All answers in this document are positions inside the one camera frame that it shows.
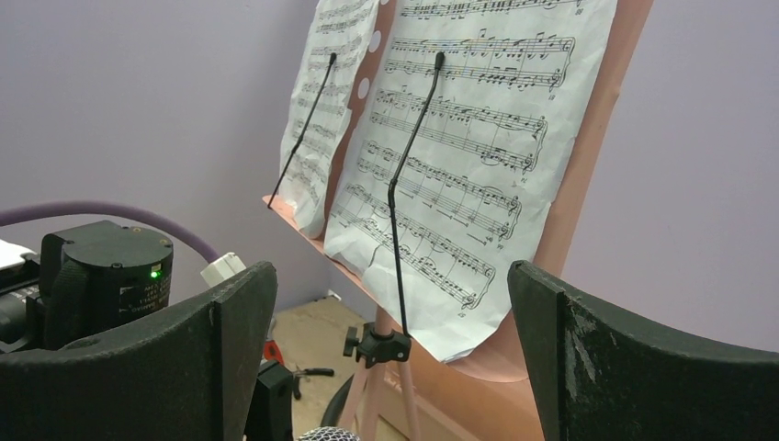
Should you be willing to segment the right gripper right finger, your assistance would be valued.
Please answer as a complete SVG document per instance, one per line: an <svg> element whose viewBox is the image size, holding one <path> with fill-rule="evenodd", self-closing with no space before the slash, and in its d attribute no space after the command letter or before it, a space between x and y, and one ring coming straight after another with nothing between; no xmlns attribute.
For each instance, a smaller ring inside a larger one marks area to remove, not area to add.
<svg viewBox="0 0 779 441"><path fill-rule="evenodd" d="M654 322L528 261L507 284L547 440L775 440L778 355Z"/></svg>

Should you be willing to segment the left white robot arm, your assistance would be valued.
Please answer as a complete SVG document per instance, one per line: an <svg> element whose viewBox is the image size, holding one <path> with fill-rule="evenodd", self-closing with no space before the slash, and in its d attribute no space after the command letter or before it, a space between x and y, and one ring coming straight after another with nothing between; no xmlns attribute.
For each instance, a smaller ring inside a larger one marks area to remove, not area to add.
<svg viewBox="0 0 779 441"><path fill-rule="evenodd" d="M291 376L263 356L277 272L259 262L178 303L158 232L46 235L38 284L1 298L4 440L289 440Z"/></svg>

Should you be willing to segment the sheet music page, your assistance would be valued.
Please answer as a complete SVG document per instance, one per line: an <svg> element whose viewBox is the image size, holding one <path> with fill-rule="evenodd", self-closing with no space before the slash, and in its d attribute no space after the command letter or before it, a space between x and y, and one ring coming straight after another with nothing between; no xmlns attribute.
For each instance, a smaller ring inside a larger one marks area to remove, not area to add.
<svg viewBox="0 0 779 441"><path fill-rule="evenodd" d="M324 250L436 360L468 356L539 245L614 1L400 1Z"/></svg>
<svg viewBox="0 0 779 441"><path fill-rule="evenodd" d="M309 28L280 144L276 195L293 208L299 232L322 233L336 148L378 14L377 1L320 1Z"/></svg>

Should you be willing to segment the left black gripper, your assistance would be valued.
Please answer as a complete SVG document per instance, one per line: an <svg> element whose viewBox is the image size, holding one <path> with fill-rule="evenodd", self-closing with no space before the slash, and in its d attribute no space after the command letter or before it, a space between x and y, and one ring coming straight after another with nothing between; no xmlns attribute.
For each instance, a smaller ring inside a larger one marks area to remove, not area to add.
<svg viewBox="0 0 779 441"><path fill-rule="evenodd" d="M244 427L248 441L292 441L293 374L277 361L266 361L256 377Z"/></svg>

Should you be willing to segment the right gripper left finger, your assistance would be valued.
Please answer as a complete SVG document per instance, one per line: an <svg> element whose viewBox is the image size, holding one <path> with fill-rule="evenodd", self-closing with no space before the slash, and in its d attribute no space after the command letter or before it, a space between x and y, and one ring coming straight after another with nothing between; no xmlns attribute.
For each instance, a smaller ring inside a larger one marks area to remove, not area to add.
<svg viewBox="0 0 779 441"><path fill-rule="evenodd" d="M277 297L260 262L58 350L1 358L4 440L239 440Z"/></svg>

